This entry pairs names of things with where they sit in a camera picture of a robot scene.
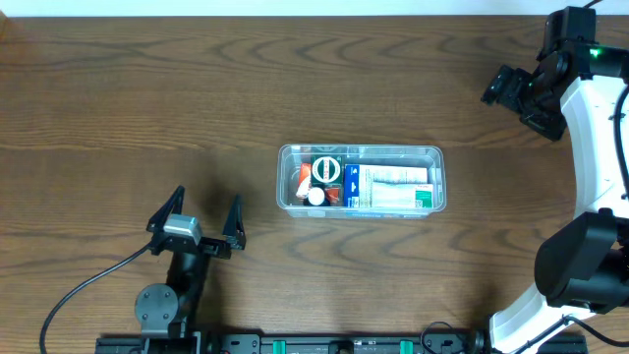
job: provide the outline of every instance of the grey gripper part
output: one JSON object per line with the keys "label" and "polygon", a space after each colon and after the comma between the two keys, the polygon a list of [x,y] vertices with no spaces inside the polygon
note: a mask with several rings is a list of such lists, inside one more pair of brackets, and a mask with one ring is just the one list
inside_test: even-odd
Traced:
{"label": "grey gripper part", "polygon": [[168,337],[168,326],[178,312],[177,294],[166,284],[149,285],[136,299],[136,318],[144,337]]}
{"label": "grey gripper part", "polygon": [[164,224],[164,232],[189,237],[194,240],[196,245],[199,245],[200,239],[203,237],[197,218],[181,214],[168,216],[168,220]]}

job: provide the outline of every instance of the blue label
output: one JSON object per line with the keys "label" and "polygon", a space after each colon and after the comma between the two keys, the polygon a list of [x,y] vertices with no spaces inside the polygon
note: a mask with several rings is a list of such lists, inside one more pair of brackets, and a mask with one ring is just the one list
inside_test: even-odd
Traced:
{"label": "blue label", "polygon": [[358,176],[361,174],[361,165],[348,164],[345,166],[345,185],[343,189],[343,200],[345,207],[359,207],[359,186]]}

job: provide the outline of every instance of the black mount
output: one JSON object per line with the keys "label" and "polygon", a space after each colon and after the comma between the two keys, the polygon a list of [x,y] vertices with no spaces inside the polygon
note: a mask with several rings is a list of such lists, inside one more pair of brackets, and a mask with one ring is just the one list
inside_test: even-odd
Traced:
{"label": "black mount", "polygon": [[223,241],[202,236],[197,220],[182,214],[184,193],[184,187],[177,187],[146,226],[146,231],[153,234],[148,246],[151,253],[173,253],[166,283],[148,286],[136,300],[143,337],[152,339],[153,347],[158,342],[170,343],[171,347],[174,343],[196,342],[192,327],[210,259],[229,260],[232,249],[244,250],[247,244],[240,197],[231,206]]}
{"label": "black mount", "polygon": [[[498,354],[469,347],[460,336],[465,331],[432,331],[427,347],[436,354]],[[539,349],[540,354],[588,354],[583,335],[556,335]],[[221,334],[209,344],[192,336],[180,339],[99,338],[95,354],[429,354],[417,334],[400,336],[298,336],[256,333]]]}
{"label": "black mount", "polygon": [[497,102],[518,113],[523,124],[545,138],[560,140],[566,128],[560,99],[576,78],[629,78],[629,51],[599,45],[596,31],[594,9],[567,7],[550,14],[535,72],[503,65],[481,101]]}

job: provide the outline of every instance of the small bottle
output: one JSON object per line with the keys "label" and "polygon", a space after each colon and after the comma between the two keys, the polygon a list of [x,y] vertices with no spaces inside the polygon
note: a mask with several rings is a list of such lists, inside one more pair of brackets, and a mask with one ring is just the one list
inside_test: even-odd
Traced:
{"label": "small bottle", "polygon": [[313,187],[308,192],[308,198],[304,201],[304,205],[311,207],[329,207],[330,201],[325,197],[325,192],[322,188]]}

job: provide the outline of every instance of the white bottle cap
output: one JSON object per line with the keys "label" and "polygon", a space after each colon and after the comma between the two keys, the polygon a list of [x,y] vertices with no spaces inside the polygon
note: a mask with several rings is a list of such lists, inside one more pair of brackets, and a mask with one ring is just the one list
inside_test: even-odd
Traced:
{"label": "white bottle cap", "polygon": [[323,202],[325,202],[325,192],[323,189],[319,187],[312,188],[308,193],[308,202],[314,207],[322,205]]}

